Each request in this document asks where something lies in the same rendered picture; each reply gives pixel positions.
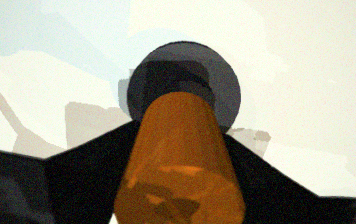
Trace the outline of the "orange knob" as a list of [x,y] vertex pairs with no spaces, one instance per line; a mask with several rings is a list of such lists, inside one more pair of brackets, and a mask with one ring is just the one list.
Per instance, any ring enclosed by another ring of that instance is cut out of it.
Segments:
[[118,224],[241,224],[246,207],[214,111],[181,91],[146,109],[116,195]]

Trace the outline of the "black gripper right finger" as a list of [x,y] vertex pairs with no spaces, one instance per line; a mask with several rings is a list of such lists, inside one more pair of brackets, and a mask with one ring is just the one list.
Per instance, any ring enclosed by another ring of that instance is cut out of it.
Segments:
[[318,196],[222,134],[246,207],[241,224],[356,224],[356,197]]

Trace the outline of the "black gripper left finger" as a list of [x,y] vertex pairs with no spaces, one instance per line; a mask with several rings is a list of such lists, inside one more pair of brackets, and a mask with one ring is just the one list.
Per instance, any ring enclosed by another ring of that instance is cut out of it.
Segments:
[[109,224],[140,121],[48,158],[0,150],[0,211],[38,224]]

